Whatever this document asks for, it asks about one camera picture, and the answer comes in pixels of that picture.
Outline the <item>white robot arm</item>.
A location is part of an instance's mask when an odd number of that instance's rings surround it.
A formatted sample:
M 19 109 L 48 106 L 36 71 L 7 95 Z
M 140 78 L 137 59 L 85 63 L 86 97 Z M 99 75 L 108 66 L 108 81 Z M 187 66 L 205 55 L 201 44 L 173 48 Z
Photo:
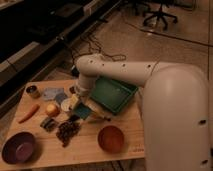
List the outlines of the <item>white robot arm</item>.
M 211 171 L 209 87 L 203 71 L 184 63 L 111 62 L 101 54 L 77 59 L 78 95 L 100 76 L 142 86 L 147 171 Z

